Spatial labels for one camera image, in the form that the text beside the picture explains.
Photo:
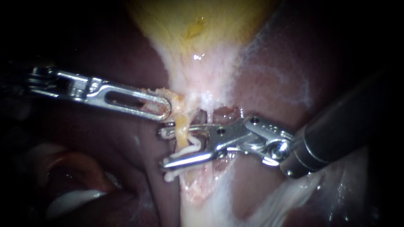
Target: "clip applier jaw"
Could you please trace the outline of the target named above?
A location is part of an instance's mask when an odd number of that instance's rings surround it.
[[[267,166],[278,166],[288,155],[288,144],[292,135],[269,120],[250,115],[228,125],[191,125],[189,133],[207,138],[205,149],[185,155],[171,155],[160,166],[164,172],[200,165],[226,156],[229,151],[254,154]],[[174,127],[161,128],[162,138],[171,138]]]

